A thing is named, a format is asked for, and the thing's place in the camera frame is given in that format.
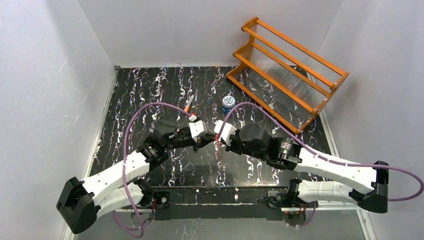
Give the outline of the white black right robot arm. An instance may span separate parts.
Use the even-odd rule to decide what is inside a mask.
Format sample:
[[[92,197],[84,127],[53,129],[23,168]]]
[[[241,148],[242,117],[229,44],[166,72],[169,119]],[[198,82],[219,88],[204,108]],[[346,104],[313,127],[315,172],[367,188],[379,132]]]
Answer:
[[[290,180],[284,193],[269,198],[274,206],[327,201],[355,204],[378,214],[388,211],[389,172],[385,168],[359,167],[354,162],[303,147],[292,138],[272,137],[254,123],[236,129],[219,121],[213,131],[227,152],[256,158],[278,170],[325,178],[325,181]]]

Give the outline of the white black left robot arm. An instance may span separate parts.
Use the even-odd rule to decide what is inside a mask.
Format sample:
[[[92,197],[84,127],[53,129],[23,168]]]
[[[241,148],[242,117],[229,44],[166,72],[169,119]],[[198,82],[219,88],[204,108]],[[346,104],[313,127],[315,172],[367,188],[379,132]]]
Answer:
[[[138,178],[169,158],[169,150],[192,147],[194,151],[214,142],[216,133],[202,120],[177,128],[165,120],[123,160],[95,175],[67,180],[56,209],[74,234],[90,228],[97,218],[131,204],[147,205],[154,192]]]

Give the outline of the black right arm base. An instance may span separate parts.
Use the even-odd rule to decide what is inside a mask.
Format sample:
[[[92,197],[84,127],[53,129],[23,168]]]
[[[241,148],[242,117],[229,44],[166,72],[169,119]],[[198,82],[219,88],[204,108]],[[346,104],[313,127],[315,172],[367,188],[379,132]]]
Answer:
[[[301,182],[301,179],[292,179],[288,187],[270,190],[257,202],[265,204],[270,209],[292,208],[292,210],[282,211],[283,220],[291,227],[300,227],[306,223],[308,208],[308,203],[298,197]]]

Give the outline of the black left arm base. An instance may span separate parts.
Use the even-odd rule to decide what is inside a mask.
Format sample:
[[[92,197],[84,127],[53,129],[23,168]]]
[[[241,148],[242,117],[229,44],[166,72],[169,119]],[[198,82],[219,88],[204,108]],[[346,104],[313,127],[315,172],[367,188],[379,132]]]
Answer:
[[[147,190],[142,191],[142,193],[143,197],[137,204],[141,208],[161,210],[168,209],[171,205],[171,194],[169,191]]]

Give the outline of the red handled spiked keyring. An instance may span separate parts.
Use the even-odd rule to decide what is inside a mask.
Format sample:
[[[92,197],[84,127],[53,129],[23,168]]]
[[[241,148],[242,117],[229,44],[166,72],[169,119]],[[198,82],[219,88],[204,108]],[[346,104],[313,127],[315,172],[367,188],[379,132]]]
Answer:
[[[220,137],[218,136],[218,134],[215,135],[214,146],[215,146],[216,160],[217,162],[221,162],[223,157],[223,148],[222,148],[222,143],[220,141]]]

